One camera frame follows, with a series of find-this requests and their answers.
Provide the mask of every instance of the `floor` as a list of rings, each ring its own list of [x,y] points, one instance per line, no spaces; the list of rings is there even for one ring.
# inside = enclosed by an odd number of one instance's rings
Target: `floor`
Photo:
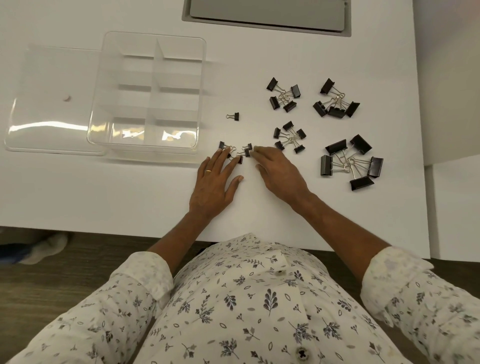
[[[0,363],[23,349],[29,340],[59,314],[102,285],[131,253],[146,250],[156,239],[76,233],[63,252],[34,266],[0,266]],[[209,243],[197,242],[184,259],[193,258]],[[360,285],[333,252],[310,251],[330,275],[360,300]],[[432,260],[442,278],[480,297],[480,263]],[[385,328],[413,363],[425,357],[397,329]]]

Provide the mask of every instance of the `shirt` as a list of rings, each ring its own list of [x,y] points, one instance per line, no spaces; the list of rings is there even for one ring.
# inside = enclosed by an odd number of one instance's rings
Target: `shirt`
[[[431,268],[388,247],[364,275],[362,300],[431,362],[478,362],[479,301]],[[10,363],[124,364],[144,335],[135,363],[408,363],[373,317],[310,253],[246,234],[174,279],[160,256],[132,254]]]

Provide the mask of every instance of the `person's left hand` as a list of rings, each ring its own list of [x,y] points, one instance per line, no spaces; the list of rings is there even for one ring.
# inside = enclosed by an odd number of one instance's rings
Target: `person's left hand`
[[[234,158],[222,171],[229,152],[229,147],[217,150],[212,158],[207,157],[198,169],[197,183],[190,197],[190,212],[199,214],[208,221],[233,201],[235,191],[243,180],[243,176],[235,177],[225,191],[227,179],[240,160],[240,157]]]

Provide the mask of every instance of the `gray panel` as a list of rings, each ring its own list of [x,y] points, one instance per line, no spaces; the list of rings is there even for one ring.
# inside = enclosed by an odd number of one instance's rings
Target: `gray panel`
[[[341,32],[344,0],[191,0],[190,16]]]

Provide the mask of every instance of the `shirt sleeve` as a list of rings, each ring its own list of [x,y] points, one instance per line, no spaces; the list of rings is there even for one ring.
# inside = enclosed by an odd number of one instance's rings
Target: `shirt sleeve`
[[[126,363],[172,288],[163,258],[134,253],[107,283],[46,326],[9,364]]]
[[[365,272],[361,298],[374,317],[399,327],[432,363],[475,363],[480,300],[431,268],[403,249],[388,247]]]

